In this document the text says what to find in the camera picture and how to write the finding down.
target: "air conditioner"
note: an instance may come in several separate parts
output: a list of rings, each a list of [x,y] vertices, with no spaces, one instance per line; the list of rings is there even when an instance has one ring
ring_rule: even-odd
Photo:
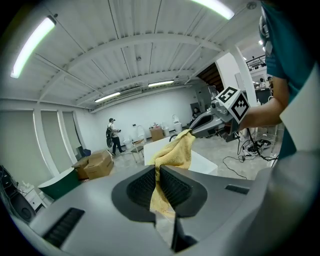
[[[134,89],[130,89],[130,90],[125,90],[125,91],[121,91],[121,94],[116,98],[116,100],[121,100],[123,98],[129,97],[129,96],[133,96],[133,95],[137,95],[137,94],[141,94],[142,93],[142,89],[139,88],[134,88]]]

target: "backpack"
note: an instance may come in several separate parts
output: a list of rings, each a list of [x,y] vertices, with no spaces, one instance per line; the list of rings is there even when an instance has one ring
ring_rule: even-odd
[[[111,148],[113,145],[111,135],[112,135],[112,129],[111,129],[111,125],[110,125],[110,127],[106,128],[106,132],[105,132],[106,144],[107,144],[108,148]]]

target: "ceiling light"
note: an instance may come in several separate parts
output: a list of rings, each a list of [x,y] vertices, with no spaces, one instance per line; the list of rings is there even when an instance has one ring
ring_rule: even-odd
[[[16,59],[13,69],[11,71],[12,78],[18,78],[24,68],[31,53],[41,42],[41,40],[52,30],[56,25],[56,21],[51,17],[46,17],[41,24],[33,31],[32,35],[28,38]]]
[[[163,81],[163,82],[154,82],[154,83],[149,83],[148,86],[163,86],[163,85],[169,85],[172,84],[174,82],[174,80],[170,80],[170,81]]]
[[[235,15],[235,13],[232,10],[230,10],[228,7],[226,7],[223,3],[221,3],[218,0],[191,0],[191,1],[201,4],[203,6],[206,6],[211,10],[214,10],[221,16],[225,17],[227,20],[230,20]]]
[[[97,102],[97,103],[98,102],[102,102],[102,101],[104,101],[106,99],[109,99],[109,98],[112,98],[112,97],[115,97],[115,96],[118,96],[118,95],[120,95],[120,92],[116,92],[116,93],[110,94],[108,96],[105,96],[105,97],[102,97],[102,98],[98,98],[94,102]]]

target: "yellow towel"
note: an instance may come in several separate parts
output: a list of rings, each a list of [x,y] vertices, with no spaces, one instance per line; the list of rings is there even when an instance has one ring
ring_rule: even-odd
[[[155,165],[156,181],[155,189],[151,197],[150,209],[169,217],[172,217],[172,213],[168,212],[170,204],[159,184],[160,166],[167,165],[189,169],[191,164],[191,145],[196,139],[196,137],[191,135],[190,131],[189,129],[179,133],[174,140],[156,153],[149,162],[150,165]]]

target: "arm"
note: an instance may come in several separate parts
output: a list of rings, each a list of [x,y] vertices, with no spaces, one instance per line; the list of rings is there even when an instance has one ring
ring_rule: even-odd
[[[116,133],[118,133],[120,131],[119,129],[114,129],[114,125],[113,124],[111,125],[110,128],[112,129],[113,132],[116,132]]]
[[[239,130],[280,124],[280,114],[289,103],[289,89],[286,79],[273,77],[273,97],[264,105],[252,107],[242,120]]]

